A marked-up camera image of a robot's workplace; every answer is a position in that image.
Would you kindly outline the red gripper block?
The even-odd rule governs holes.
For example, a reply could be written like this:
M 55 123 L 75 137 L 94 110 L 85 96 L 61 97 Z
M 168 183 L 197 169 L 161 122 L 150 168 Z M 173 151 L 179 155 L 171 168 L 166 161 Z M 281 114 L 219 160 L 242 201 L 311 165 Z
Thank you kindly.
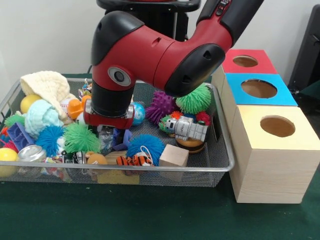
M 95 112 L 92 114 L 84 112 L 83 117 L 84 122 L 90 126 L 98 127 L 99 125 L 102 125 L 126 130 L 133 125 L 134 112 L 130 112 L 121 117 L 106 117 Z

